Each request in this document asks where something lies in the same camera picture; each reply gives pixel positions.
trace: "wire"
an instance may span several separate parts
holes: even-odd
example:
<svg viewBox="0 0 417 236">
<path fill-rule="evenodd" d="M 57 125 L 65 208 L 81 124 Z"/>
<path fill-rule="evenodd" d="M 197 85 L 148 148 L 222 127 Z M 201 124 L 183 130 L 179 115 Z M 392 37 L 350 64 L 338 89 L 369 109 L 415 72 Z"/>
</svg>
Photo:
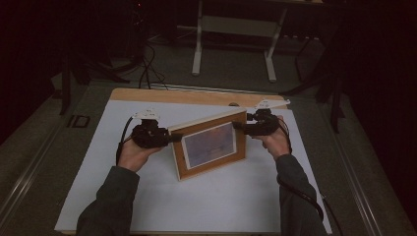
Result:
<svg viewBox="0 0 417 236">
<path fill-rule="evenodd" d="M 320 195 L 322 195 L 323 203 L 328 208 L 328 211 L 330 212 L 331 217 L 333 218 L 334 223 L 336 224 L 336 227 L 337 227 L 337 230 L 340 233 L 340 236 L 343 236 L 343 231 L 341 230 L 341 227 L 340 227 L 340 224 L 339 224 L 339 222 L 336 218 L 336 215 L 334 214 L 333 210 L 331 209 L 330 205 L 328 204 L 328 201 L 326 200 L 327 197 L 325 195 L 323 195 L 322 192 L 320 192 Z"/>
<path fill-rule="evenodd" d="M 153 59 L 155 58 L 155 49 L 152 46 L 150 46 L 148 43 L 146 43 L 146 46 L 151 50 L 151 57 L 150 57 L 150 59 L 147 59 L 146 57 L 144 57 L 145 69 L 142 72 L 141 77 L 139 79 L 139 89 L 142 86 L 142 82 L 144 80 L 144 77 L 147 78 L 148 88 L 151 89 L 150 80 L 149 80 L 149 71 L 152 71 L 154 73 L 154 75 L 156 76 L 156 78 L 158 79 L 158 82 L 156 82 L 156 83 L 163 84 L 165 86 L 165 88 L 168 90 L 168 87 L 166 86 L 166 84 L 164 82 L 165 76 L 162 73 L 157 72 L 156 69 L 152 65 Z"/>
<path fill-rule="evenodd" d="M 147 42 L 155 43 L 155 44 L 169 44 L 169 39 L 166 39 L 161 36 L 161 34 L 157 34 L 147 39 Z"/>
<path fill-rule="evenodd" d="M 197 32 L 197 30 L 196 30 L 196 29 L 190 30 L 189 32 L 186 32 L 186 33 L 184 33 L 184 34 L 182 34 L 182 35 L 180 35 L 180 36 L 177 36 L 177 39 L 180 39 L 180 38 L 186 37 L 186 36 L 188 36 L 188 35 L 190 35 L 190 34 L 192 34 L 192 33 L 194 33 L 194 32 Z"/>
<path fill-rule="evenodd" d="M 307 194 L 293 188 L 292 186 L 290 186 L 289 184 L 283 182 L 281 180 L 281 178 L 277 177 L 276 180 L 278 181 L 278 184 L 281 185 L 282 187 L 284 187 L 285 189 L 287 189 L 288 191 L 294 193 L 295 195 L 297 195 L 298 197 L 300 197 L 301 199 L 307 201 L 309 204 L 311 204 L 316 211 L 319 214 L 320 219 L 323 221 L 323 219 L 325 218 L 325 215 L 323 213 L 322 208 L 317 204 L 317 202 L 311 198 L 310 196 L 308 196 Z"/>
<path fill-rule="evenodd" d="M 279 118 L 278 118 L 278 120 L 280 121 L 280 122 L 278 122 L 278 129 L 280 128 L 282 130 L 282 132 L 284 133 L 285 139 L 288 142 L 289 152 L 292 153 L 292 146 L 291 146 L 291 140 L 289 139 L 288 126 L 286 125 L 286 123 L 284 122 L 284 120 L 279 119 Z"/>
<path fill-rule="evenodd" d="M 132 74 L 132 73 L 134 73 L 134 72 L 138 71 L 141 67 L 142 67 L 141 65 L 138 65 L 138 66 L 137 66 L 137 67 L 135 67 L 134 69 L 132 69 L 132 70 L 130 70 L 130 71 L 128 71 L 128 72 L 126 72 L 126 73 L 123 73 L 123 74 L 121 74 L 120 76 L 121 76 L 121 77 L 128 76 L 128 75 L 130 75 L 130 74 Z"/>
<path fill-rule="evenodd" d="M 126 136 L 126 132 L 127 132 L 128 127 L 129 127 L 132 120 L 133 120 L 133 118 L 130 117 L 128 122 L 126 122 L 125 129 L 123 129 L 122 138 L 120 139 L 120 143 L 117 146 L 117 150 L 116 150 L 116 165 L 117 165 L 117 163 L 119 163 L 119 158 L 120 158 L 120 154 L 122 153 L 123 145 L 131 139 L 131 138 L 128 138 L 127 140 L 125 140 L 125 136 Z"/>
</svg>

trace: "gray sleeve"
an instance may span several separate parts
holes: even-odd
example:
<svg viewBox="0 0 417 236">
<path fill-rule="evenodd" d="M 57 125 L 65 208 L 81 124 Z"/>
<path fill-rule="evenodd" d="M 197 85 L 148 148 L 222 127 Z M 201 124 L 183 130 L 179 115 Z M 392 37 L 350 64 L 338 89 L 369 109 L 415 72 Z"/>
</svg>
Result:
<svg viewBox="0 0 417 236">
<path fill-rule="evenodd" d="M 139 176 L 122 167 L 113 166 L 92 202 L 80 215 L 77 235 L 130 235 L 133 200 Z"/>
<path fill-rule="evenodd" d="M 276 161 L 278 178 L 292 188 L 316 200 L 316 190 L 310 185 L 303 167 L 297 159 L 286 154 Z M 306 200 L 298 197 L 282 186 L 279 188 L 281 206 L 281 234 L 288 235 L 327 235 L 316 209 Z"/>
</svg>

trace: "person's left hand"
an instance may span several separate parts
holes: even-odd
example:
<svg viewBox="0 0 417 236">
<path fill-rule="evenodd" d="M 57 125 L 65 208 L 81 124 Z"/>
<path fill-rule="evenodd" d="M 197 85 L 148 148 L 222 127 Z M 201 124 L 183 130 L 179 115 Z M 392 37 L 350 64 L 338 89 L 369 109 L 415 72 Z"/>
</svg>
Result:
<svg viewBox="0 0 417 236">
<path fill-rule="evenodd" d="M 138 172 L 147 163 L 149 156 L 160 150 L 162 147 L 141 148 L 133 140 L 129 140 L 122 147 L 117 166 Z"/>
</svg>

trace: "white paper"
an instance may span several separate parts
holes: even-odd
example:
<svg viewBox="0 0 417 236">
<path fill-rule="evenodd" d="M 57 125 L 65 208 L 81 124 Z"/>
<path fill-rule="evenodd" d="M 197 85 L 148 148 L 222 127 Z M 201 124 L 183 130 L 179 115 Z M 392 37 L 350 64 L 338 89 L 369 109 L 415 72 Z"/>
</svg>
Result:
<svg viewBox="0 0 417 236">
<path fill-rule="evenodd" d="M 74 231 L 78 216 L 92 201 L 112 165 L 122 131 L 133 114 L 153 107 L 159 127 L 182 124 L 231 106 L 110 100 L 84 162 L 62 208 L 55 230 Z M 293 154 L 310 183 L 317 184 L 291 110 L 273 109 L 290 131 Z M 141 121 L 131 123 L 128 134 Z M 272 157 L 258 140 L 247 138 L 246 158 L 208 173 L 178 181 L 172 146 L 149 158 L 134 201 L 132 232 L 276 233 L 280 232 L 279 191 Z M 324 208 L 318 194 L 319 205 Z M 325 228 L 331 229 L 325 212 Z"/>
</svg>

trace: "table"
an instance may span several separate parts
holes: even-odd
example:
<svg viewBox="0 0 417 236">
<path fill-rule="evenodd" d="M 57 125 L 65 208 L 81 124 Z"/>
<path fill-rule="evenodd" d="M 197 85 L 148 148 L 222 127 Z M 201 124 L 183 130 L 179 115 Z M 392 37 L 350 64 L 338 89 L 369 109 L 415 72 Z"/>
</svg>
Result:
<svg viewBox="0 0 417 236">
<path fill-rule="evenodd" d="M 265 62 L 268 71 L 268 79 L 270 82 L 276 82 L 275 70 L 272 63 L 272 54 L 275 49 L 276 43 L 279 39 L 279 35 L 284 23 L 288 6 L 291 4 L 308 4 L 308 5 L 324 5 L 322 0 L 268 0 L 268 1 L 249 1 L 253 4 L 259 4 L 262 2 L 268 2 L 273 4 L 279 4 L 282 9 L 280 11 L 280 17 L 277 22 L 270 21 L 258 21 L 249 19 L 237 19 L 228 17 L 217 17 L 205 15 L 203 13 L 203 0 L 199 0 L 198 8 L 198 21 L 197 21 L 197 43 L 196 51 L 194 54 L 194 62 L 192 74 L 197 76 L 200 74 L 200 66 L 202 60 L 202 33 L 203 31 L 215 31 L 224 33 L 245 34 L 253 36 L 270 37 L 271 43 L 268 50 L 264 52 Z"/>
<path fill-rule="evenodd" d="M 95 199 L 95 192 L 114 165 L 120 133 L 135 109 L 152 105 L 161 116 L 159 125 L 165 127 L 236 109 L 228 106 L 230 102 L 254 107 L 264 98 L 282 99 L 278 95 L 117 88 L 106 105 L 55 230 L 75 233 L 78 215 Z M 317 189 L 292 111 L 280 108 L 273 112 L 287 121 L 293 153 Z M 184 181 L 177 179 L 169 147 L 153 155 L 139 172 L 132 234 L 279 232 L 279 189 L 273 160 L 263 158 L 268 152 L 259 141 L 249 138 L 247 147 L 244 160 Z M 331 232 L 326 213 L 325 227 Z"/>
</svg>

